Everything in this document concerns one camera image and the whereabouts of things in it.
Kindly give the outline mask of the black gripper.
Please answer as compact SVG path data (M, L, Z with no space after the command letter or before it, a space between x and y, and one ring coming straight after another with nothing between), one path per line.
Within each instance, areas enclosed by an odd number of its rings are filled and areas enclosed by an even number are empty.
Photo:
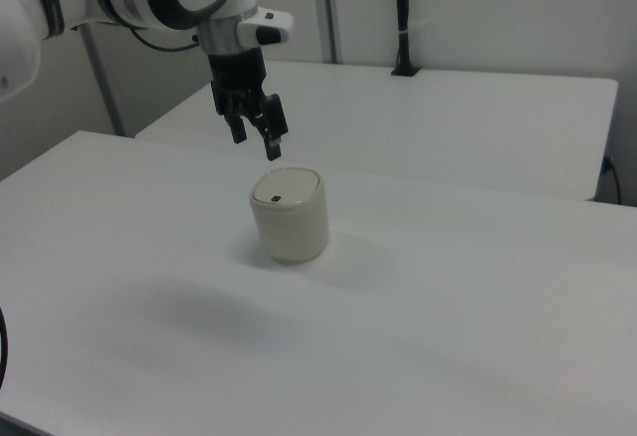
M247 139L234 95L251 95L256 98L248 119L263 139L267 158L278 159L282 155L281 138L289 129L280 97L277 94L264 96L266 67L262 50L253 48L233 55L208 55L208 62L215 111L224 117L233 141L241 143Z

